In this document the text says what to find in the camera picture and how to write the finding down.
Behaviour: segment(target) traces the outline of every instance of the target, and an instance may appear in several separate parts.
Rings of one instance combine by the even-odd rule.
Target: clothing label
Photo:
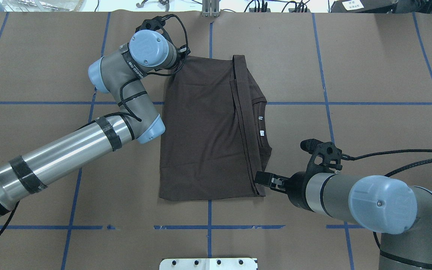
[[[343,6],[346,10],[358,10],[365,8],[360,0],[351,0],[343,2]]]

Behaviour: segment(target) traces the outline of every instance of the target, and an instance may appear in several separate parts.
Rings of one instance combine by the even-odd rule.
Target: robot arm
[[[143,144],[160,136],[164,124],[140,79],[150,70],[172,69],[189,50],[176,49],[164,31],[164,21],[145,20],[131,40],[88,70],[91,82],[111,93],[120,112],[97,118],[75,132],[0,167],[0,217],[19,200],[46,189],[54,181],[85,164],[137,140]]]
[[[259,171],[255,182],[296,207],[382,233],[380,270],[432,269],[432,191],[381,175],[339,174],[344,155],[331,142],[306,140],[301,148],[312,154],[306,171],[290,178]]]

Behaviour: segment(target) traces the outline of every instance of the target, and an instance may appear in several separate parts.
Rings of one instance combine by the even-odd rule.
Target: white plate with holes
[[[159,270],[257,270],[256,258],[164,259]]]

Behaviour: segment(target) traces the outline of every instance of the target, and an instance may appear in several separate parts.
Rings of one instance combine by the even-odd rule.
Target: dark cloth
[[[272,150],[265,106],[243,55],[233,60],[187,57],[166,89],[159,197],[264,196],[254,176],[266,168]]]

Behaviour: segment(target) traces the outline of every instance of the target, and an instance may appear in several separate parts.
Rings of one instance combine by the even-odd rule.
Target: white label
[[[351,0],[343,2],[343,6],[346,10],[358,10],[365,8],[360,0]]]

